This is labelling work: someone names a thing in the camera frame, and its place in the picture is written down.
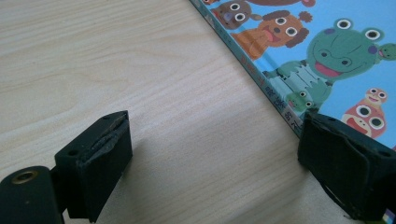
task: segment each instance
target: metal grommet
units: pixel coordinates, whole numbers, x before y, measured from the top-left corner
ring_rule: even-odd
[[[24,184],[35,179],[37,175],[37,171],[25,171],[23,173],[15,175],[14,178],[12,178],[12,183],[16,185]]]

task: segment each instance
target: children's book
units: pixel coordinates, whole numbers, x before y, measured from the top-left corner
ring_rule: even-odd
[[[396,150],[396,1],[191,1],[298,136],[315,109]]]

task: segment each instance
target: wooden table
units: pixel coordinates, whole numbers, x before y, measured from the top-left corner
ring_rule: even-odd
[[[1,1],[0,103],[0,179],[129,111],[134,158],[97,223],[355,223],[187,0]]]

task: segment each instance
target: cartoon illustration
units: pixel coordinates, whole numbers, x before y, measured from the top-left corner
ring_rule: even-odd
[[[378,50],[378,62],[395,61],[396,60],[396,44],[385,44],[379,47]]]
[[[213,15],[228,30],[234,30],[245,23],[249,18],[260,21],[262,16],[251,14],[250,5],[245,0],[234,0],[211,9]]]
[[[387,99],[386,92],[372,88],[366,92],[364,99],[348,109],[341,121],[369,137],[376,138],[387,129],[381,108]]]
[[[248,2],[254,3],[260,6],[271,6],[271,7],[280,7],[295,4],[298,2],[303,3],[306,7],[312,7],[315,5],[316,0],[247,0]]]
[[[264,75],[279,78],[291,92],[305,91],[314,107],[320,108],[336,81],[362,74],[375,64],[378,53],[375,41],[382,32],[367,29],[360,33],[351,27],[349,20],[337,21],[334,28],[312,39],[306,60],[285,63],[275,71],[264,71]]]
[[[303,112],[314,104],[308,99],[305,91],[292,92],[286,96],[286,102],[293,110]]]
[[[214,2],[218,2],[219,0],[202,0],[204,2],[205,5],[210,5]]]
[[[301,12],[299,16],[296,18],[287,10],[275,11],[264,15],[259,27],[231,35],[248,57],[256,60],[268,47],[292,48],[303,42],[309,31],[301,21],[311,22],[312,16],[308,12]]]

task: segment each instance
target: cartoon frog eye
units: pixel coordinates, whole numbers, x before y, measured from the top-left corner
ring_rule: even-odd
[[[245,19],[245,14],[243,14],[243,13],[238,13],[238,14],[236,14],[235,15],[235,20],[236,21],[242,21],[242,20],[244,20]]]
[[[356,108],[356,113],[358,113],[358,115],[360,115],[361,117],[367,118],[371,114],[371,109],[367,105],[359,105]]]
[[[314,104],[312,103],[312,102],[306,102],[305,103],[305,106],[306,106],[306,108],[310,108],[310,107],[312,107]]]
[[[300,96],[301,97],[305,97],[306,96],[306,92],[305,91],[300,91]]]
[[[349,29],[352,26],[352,22],[349,20],[340,20],[337,22],[337,27],[343,30]]]
[[[288,29],[286,29],[286,34],[288,36],[295,36],[297,35],[297,30],[294,27],[289,27]]]
[[[283,25],[283,24],[285,24],[287,21],[288,21],[288,20],[286,20],[285,18],[277,18],[277,19],[275,20],[276,24],[278,24],[278,25]]]
[[[379,96],[379,98],[381,98],[381,99],[387,98],[387,94],[384,93],[384,92],[380,92],[380,93],[378,94],[378,96]]]
[[[370,126],[376,130],[379,130],[385,126],[385,122],[379,117],[373,117],[370,118]]]
[[[371,40],[377,40],[379,37],[381,37],[381,33],[379,33],[377,30],[368,30],[365,35]]]
[[[234,4],[231,4],[231,5],[230,5],[230,9],[231,9],[232,11],[236,11],[236,10],[238,10],[239,8],[241,8],[241,6],[239,6],[239,4],[234,3]]]

